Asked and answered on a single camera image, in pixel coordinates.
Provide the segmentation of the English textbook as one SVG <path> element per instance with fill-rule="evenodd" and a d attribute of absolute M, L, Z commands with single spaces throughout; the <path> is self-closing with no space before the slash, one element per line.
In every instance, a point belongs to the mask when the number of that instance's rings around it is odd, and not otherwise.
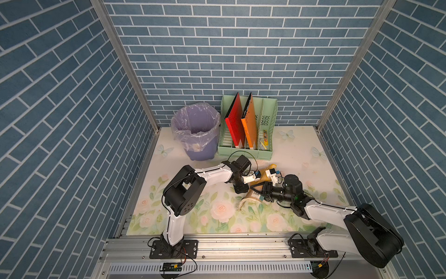
<path fill-rule="evenodd" d="M 272 169 L 276 168 L 276 164 L 271 164 L 268 167 L 261 169 L 260 174 L 261 178 L 259 181 L 255 181 L 249 184 L 249 191 L 246 196 L 241 199 L 238 204 L 237 210 L 242 210 L 244 205 L 247 205 L 249 202 L 251 203 L 262 203 L 264 197 L 261 195 L 264 183 L 270 183 L 272 180 L 268 176 Z"/>

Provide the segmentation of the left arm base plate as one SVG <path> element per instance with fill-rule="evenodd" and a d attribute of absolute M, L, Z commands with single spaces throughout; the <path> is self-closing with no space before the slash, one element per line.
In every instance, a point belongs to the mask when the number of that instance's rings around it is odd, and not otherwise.
<path fill-rule="evenodd" d="M 155 240 L 152 243 L 150 259 L 196 259 L 199 241 L 182 240 L 174 246 L 167 244 L 165 240 Z"/>

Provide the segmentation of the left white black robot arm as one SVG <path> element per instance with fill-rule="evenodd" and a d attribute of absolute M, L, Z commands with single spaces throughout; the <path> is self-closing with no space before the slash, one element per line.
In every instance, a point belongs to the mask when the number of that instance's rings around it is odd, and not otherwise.
<path fill-rule="evenodd" d="M 205 169 L 183 166 L 161 196 L 161 203 L 169 212 L 167 228 L 161 235 L 163 245 L 174 248 L 182 243 L 185 216 L 196 206 L 206 185 L 230 183 L 237 194 L 247 193 L 249 184 L 261 179 L 260 171 L 252 170 L 251 166 L 251 161 L 243 155 Z"/>

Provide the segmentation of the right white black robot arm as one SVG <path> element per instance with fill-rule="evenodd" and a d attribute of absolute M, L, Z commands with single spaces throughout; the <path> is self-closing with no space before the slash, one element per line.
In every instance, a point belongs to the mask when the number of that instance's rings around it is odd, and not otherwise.
<path fill-rule="evenodd" d="M 282 178 L 280 186 L 272 179 L 250 188 L 267 202 L 289 203 L 289 209 L 298 217 L 324 223 L 307 236 L 311 256 L 325 251 L 348 252 L 384 268 L 403 250 L 402 236 L 368 203 L 342 207 L 319 202 L 305 193 L 294 174 Z"/>

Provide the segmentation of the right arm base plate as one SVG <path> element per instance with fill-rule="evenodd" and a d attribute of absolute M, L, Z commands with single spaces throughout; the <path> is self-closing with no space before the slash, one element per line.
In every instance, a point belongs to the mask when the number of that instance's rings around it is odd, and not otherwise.
<path fill-rule="evenodd" d="M 291 239 L 288 241 L 292 258 L 320 258 L 336 259 L 339 257 L 337 251 L 325 251 L 320 246 L 312 249 L 308 246 L 306 239 Z"/>

